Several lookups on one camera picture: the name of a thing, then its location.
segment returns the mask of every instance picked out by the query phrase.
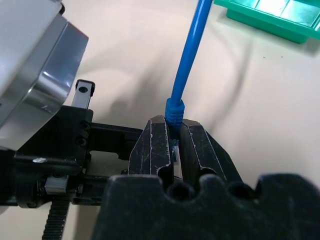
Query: blue ethernet cable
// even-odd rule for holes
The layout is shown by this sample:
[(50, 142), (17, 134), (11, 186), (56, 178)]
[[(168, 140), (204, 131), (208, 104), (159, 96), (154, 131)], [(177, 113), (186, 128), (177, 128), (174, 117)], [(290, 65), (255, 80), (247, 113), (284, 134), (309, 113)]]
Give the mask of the blue ethernet cable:
[(201, 37), (204, 33), (210, 7), (213, 0), (199, 0), (192, 19), (190, 30), (184, 45), (180, 64), (175, 76), (171, 98), (168, 98), (165, 105), (164, 117), (169, 125), (179, 130), (184, 118), (185, 104), (182, 101), (188, 76), (194, 63)]

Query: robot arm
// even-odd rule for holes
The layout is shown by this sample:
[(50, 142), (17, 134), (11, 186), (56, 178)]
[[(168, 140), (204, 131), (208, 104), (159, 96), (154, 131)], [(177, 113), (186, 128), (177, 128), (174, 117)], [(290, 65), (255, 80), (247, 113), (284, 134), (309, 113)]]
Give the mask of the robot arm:
[[(172, 151), (163, 116), (144, 130), (92, 122), (93, 82), (79, 80), (72, 106), (62, 106), (88, 38), (60, 9), (56, 0), (0, 1), (0, 206), (51, 201), (44, 240), (62, 239), (70, 203), (101, 206), (92, 240), (320, 239), (316, 187), (274, 174), (251, 189), (200, 123), (185, 119)], [(128, 168), (89, 175), (91, 151), (116, 153)]]
[(58, 0), (0, 1), (0, 148), (18, 150), (65, 102), (88, 37)]

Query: white table surface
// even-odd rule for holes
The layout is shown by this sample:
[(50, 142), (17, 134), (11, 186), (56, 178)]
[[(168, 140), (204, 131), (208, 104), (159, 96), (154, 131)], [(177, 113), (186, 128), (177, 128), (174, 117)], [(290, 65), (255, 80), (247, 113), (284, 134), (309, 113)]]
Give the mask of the white table surface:
[[(142, 129), (163, 114), (197, 1), (63, 2), (64, 16), (89, 36), (77, 78), (96, 84), (94, 121)], [(298, 45), (225, 12), (211, 9), (183, 94), (185, 118), (206, 127), (249, 185), (265, 173), (298, 173), (320, 187), (320, 41)], [(110, 170), (118, 161), (108, 174), (125, 168)], [(40, 240), (49, 206), (7, 209), (0, 239)], [(63, 239), (88, 240), (97, 211), (72, 206)]]

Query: blue cable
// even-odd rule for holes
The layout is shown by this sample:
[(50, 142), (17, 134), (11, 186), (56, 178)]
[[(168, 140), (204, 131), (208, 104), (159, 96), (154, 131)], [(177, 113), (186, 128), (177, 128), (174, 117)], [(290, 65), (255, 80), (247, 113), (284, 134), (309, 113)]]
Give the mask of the blue cable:
[(181, 98), (198, 51), (201, 37), (204, 33), (212, 1), (213, 0), (199, 0), (196, 6), (175, 76), (171, 98), (167, 99), (165, 105), (164, 117), (169, 127), (180, 129), (180, 124), (184, 118), (185, 105)]

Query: green plastic tray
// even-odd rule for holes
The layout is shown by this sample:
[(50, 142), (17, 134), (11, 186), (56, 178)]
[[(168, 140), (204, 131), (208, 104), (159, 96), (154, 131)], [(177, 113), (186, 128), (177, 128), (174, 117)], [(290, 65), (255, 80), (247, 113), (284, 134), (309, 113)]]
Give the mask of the green plastic tray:
[(215, 0), (235, 21), (303, 44), (320, 40), (320, 0)]

